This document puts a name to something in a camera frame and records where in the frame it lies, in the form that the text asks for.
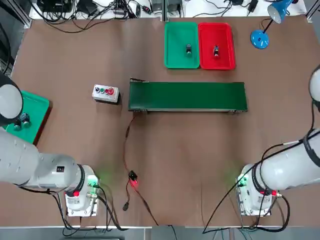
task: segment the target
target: red button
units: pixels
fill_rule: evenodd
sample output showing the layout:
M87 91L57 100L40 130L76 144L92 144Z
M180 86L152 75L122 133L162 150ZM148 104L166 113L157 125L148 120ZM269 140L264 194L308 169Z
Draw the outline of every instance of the red button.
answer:
M114 90L112 87L110 87L109 90L108 90L108 92L109 92L110 95L112 95L112 94L115 93L115 90Z

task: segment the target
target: green tray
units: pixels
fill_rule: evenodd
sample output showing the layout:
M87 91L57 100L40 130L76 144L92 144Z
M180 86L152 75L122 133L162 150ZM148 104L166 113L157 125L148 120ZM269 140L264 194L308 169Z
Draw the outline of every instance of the green tray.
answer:
M30 116L30 127L21 127L21 130L14 130L14 124L6 126L4 129L28 143L33 144L41 124L49 109L49 100L27 91L21 91L23 97L23 113Z
M246 112L243 82L130 82L130 111Z
M191 45L188 55L186 46ZM197 69L200 65L198 25L167 22L164 27L164 65L169 69Z

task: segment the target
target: desk lamp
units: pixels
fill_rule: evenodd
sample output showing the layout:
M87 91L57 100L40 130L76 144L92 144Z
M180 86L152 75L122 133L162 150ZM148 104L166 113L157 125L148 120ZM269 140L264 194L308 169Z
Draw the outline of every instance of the desk lamp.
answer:
M250 40L253 46L257 49L265 49L269 45L269 36L266 33L271 23L275 21L277 24L281 24L286 16L287 8L293 2L293 0L277 0L268 6L268 13L271 21L266 28L262 31L260 29L254 30L250 35Z

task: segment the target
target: robotic arm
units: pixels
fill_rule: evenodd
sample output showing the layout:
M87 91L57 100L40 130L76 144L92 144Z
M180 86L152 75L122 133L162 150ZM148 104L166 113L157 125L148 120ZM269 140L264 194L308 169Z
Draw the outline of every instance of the robotic arm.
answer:
M0 181L27 188L64 191L69 216L97 215L98 178L87 165L76 164L63 154L39 153L38 149L2 126L14 123L23 111L18 86L0 73Z
M320 111L320 65L311 75L309 92ZM303 140L284 145L292 147L255 166L248 164L243 168L237 178L241 179L237 196L242 215L264 216L271 207L275 191L320 183L320 129L309 131Z

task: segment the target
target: metal frame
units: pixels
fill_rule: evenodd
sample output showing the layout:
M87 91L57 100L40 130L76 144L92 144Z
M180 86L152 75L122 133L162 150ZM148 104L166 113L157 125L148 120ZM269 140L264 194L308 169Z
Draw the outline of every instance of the metal frame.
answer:
M162 0L162 22L168 22L168 1Z
M28 14L23 10L23 8L16 2L16 0L7 0L8 4L24 24L25 29L29 29L31 27L32 20L28 16Z
M319 9L320 7L320 0L316 0L312 7L309 9L309 11L305 14L306 19L309 23L312 22L312 16L315 14L315 12Z

